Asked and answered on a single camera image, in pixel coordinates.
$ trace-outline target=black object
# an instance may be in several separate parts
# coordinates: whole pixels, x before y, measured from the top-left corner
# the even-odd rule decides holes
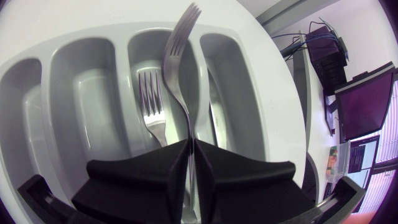
[[[331,195],[317,207],[323,212],[319,223],[341,223],[365,195],[365,190],[349,177],[341,178]]]
[[[7,208],[4,206],[1,199],[0,199],[0,220],[4,224],[15,224],[14,220],[8,213]]]
[[[308,223],[320,214],[293,182],[291,162],[255,161],[197,139],[195,162],[203,223]]]
[[[189,141],[123,161],[90,161],[76,209],[108,223],[181,221]]]
[[[396,0],[379,0],[379,2],[386,13],[398,44],[398,2]]]
[[[41,175],[31,177],[18,188],[18,192],[44,223],[103,223],[76,211],[71,206],[54,197]]]
[[[319,38],[329,35],[330,38]],[[347,82],[344,66],[347,66],[346,49],[342,39],[333,40],[326,26],[305,36],[312,65],[318,75],[326,95],[335,94],[336,86]]]

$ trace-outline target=computer monitor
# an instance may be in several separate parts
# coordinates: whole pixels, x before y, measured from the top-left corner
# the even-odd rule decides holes
[[[392,62],[335,90],[342,141],[382,128],[390,105],[395,67]]]

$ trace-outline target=fork tines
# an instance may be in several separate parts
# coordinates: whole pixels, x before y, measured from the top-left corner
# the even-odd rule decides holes
[[[152,114],[160,113],[163,111],[162,104],[162,94],[160,92],[160,81],[157,70],[156,74],[156,93],[154,90],[154,81],[152,77],[152,71],[149,72],[150,83],[147,83],[147,75],[144,72],[144,81],[142,81],[142,73],[138,73],[138,82],[139,82],[139,95],[141,102],[142,113],[145,116],[150,116]]]

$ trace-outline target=fork handle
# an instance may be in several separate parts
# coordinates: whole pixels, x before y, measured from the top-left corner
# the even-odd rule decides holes
[[[158,138],[157,140],[160,143],[160,146],[162,146],[162,147],[166,147],[167,146],[166,138],[164,138],[164,139]]]

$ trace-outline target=desk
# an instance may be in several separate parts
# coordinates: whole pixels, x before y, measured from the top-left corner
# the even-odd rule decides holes
[[[294,81],[303,108],[307,157],[312,163],[317,182],[316,203],[320,203],[326,187],[326,167],[330,147],[339,144],[339,129],[336,128],[336,134],[330,136],[323,110],[323,88],[311,64],[307,49],[294,54]],[[337,119],[334,119],[334,125],[338,127]]]
[[[123,26],[133,22],[157,23],[160,22],[175,24],[186,10],[189,1],[11,1],[0,13],[0,80],[5,71],[23,57],[36,55],[22,55],[26,50],[73,32],[98,28],[103,26]],[[256,103],[259,110],[261,131],[265,148],[265,158],[259,160],[268,162],[291,161],[295,164],[296,173],[294,181],[301,186],[304,175],[305,164],[305,128],[300,109],[300,102],[295,89],[289,69],[273,43],[269,35],[264,31],[258,21],[250,15],[236,1],[197,1],[202,10],[197,24],[201,26],[212,26],[214,29],[223,28],[237,34],[235,41],[240,44],[245,62],[251,74],[251,84],[254,87]],[[119,39],[127,35],[127,31],[116,30],[106,35],[113,35]],[[196,36],[193,47],[200,49],[200,36]],[[127,57],[127,44],[118,48],[121,52],[121,60],[118,65],[118,75],[123,77],[125,82],[120,82],[123,92],[132,91],[130,82],[130,67]],[[206,76],[206,64],[202,59],[199,63],[201,77]],[[49,80],[49,63],[43,63],[43,80]],[[44,82],[42,89],[48,91],[49,82]],[[47,119],[44,124],[46,134],[46,145],[49,152],[56,155],[57,145],[54,140],[52,124],[49,120],[49,96],[42,96],[41,103],[43,114],[41,117]],[[123,113],[128,118],[126,121],[138,122],[134,113]],[[27,152],[18,152],[28,157]],[[20,161],[17,153],[15,160],[8,161],[8,164],[18,164]],[[67,179],[62,177],[60,163],[52,161],[49,167],[60,179],[59,185],[64,187]],[[0,154],[0,197],[16,223],[27,223],[30,221],[29,214],[22,208],[22,204],[16,188],[20,186],[25,177],[31,174],[21,174],[18,183],[10,181],[10,169],[6,168],[4,157]]]

